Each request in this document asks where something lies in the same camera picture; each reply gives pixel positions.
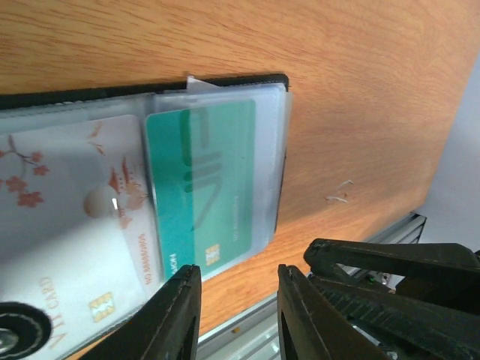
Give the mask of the white cherry blossom VIP card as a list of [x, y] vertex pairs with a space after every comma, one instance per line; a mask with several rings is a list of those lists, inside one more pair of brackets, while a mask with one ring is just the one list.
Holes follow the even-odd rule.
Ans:
[[122, 115], [1, 133], [1, 300], [49, 317], [56, 359], [147, 300], [149, 231], [139, 120]]

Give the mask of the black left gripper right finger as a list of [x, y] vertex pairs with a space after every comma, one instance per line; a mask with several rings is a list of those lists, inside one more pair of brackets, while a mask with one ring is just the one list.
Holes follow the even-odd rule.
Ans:
[[294, 265], [278, 266], [277, 322], [282, 359], [387, 359]]

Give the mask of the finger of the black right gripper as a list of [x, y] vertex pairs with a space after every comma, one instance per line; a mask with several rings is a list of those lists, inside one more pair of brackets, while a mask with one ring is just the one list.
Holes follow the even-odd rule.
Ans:
[[318, 238], [309, 280], [399, 359], [479, 358], [479, 253], [456, 243]]

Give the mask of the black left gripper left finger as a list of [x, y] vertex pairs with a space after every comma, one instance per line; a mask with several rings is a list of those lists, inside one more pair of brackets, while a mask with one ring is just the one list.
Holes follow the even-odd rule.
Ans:
[[200, 267], [182, 266], [131, 319], [82, 358], [195, 359], [201, 294]]

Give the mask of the black card holder wallet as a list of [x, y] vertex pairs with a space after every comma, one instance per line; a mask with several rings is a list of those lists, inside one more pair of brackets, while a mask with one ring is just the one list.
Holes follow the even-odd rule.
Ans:
[[[118, 116], [135, 116], [142, 137], [143, 174], [147, 187], [150, 229], [137, 245], [141, 275], [147, 279], [148, 298], [171, 277], [165, 277], [161, 259], [145, 122], [156, 113], [190, 109], [212, 104], [252, 100], [256, 105], [253, 175], [253, 244], [250, 251], [201, 281], [213, 278], [258, 254], [272, 241], [278, 221], [286, 159], [286, 142], [293, 96], [284, 74], [240, 76], [209, 82], [189, 77], [172, 84], [129, 85], [99, 89], [13, 94], [1, 97], [1, 134], [33, 131]], [[66, 359], [77, 352], [84, 355], [115, 332], [130, 317], [95, 339], [54, 359]], [[52, 324], [47, 314], [22, 302], [1, 299], [1, 357], [38, 359], [35, 353], [47, 342]]]

